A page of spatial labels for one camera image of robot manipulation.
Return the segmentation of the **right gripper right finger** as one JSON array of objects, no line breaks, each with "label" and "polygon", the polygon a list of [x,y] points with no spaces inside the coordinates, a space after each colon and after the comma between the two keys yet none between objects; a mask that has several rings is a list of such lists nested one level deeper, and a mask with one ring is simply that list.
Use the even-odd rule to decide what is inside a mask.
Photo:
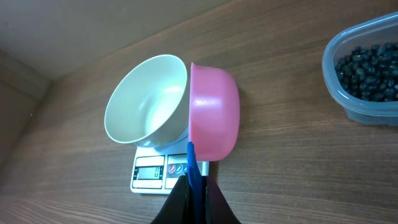
[{"label": "right gripper right finger", "polygon": [[204,212],[206,224],[241,224],[222,194],[218,184],[209,176],[203,176]]}]

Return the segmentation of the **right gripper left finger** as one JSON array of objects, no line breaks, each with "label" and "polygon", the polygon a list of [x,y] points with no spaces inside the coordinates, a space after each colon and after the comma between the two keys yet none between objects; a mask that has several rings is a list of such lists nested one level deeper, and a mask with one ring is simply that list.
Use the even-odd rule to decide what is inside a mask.
[{"label": "right gripper left finger", "polygon": [[189,222],[188,201],[190,190],[187,186],[187,176],[178,178],[171,193],[164,202],[159,213],[150,224],[186,224]]}]

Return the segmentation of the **white bowl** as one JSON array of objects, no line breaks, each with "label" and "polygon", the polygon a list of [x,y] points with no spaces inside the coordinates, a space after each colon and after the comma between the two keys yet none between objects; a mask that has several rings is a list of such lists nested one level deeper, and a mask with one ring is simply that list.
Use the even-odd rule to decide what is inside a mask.
[{"label": "white bowl", "polygon": [[184,62],[158,55],[133,68],[113,91],[104,114],[110,139],[139,147],[174,142],[188,126],[190,79]]}]

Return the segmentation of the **pink scoop blue handle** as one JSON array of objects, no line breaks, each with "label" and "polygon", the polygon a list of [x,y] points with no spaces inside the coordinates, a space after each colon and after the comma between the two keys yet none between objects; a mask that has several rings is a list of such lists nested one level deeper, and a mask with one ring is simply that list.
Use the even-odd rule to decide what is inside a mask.
[{"label": "pink scoop blue handle", "polygon": [[191,64],[187,181],[194,223],[204,223],[204,193],[198,162],[224,159],[239,131],[239,93],[233,77],[220,68]]}]

